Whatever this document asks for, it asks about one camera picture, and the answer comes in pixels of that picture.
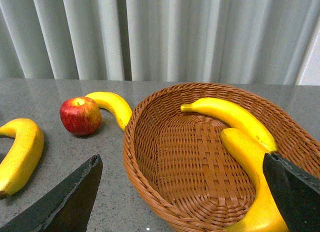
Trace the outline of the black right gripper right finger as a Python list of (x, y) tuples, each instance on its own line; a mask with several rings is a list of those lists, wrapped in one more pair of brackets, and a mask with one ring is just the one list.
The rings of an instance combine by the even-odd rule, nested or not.
[(262, 170), (289, 231), (319, 231), (320, 180), (277, 153), (264, 155)]

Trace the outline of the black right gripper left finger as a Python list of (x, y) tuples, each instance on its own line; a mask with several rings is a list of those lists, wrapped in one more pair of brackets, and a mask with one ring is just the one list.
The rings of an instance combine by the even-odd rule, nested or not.
[(97, 154), (1, 231), (86, 231), (97, 196), (103, 162)]

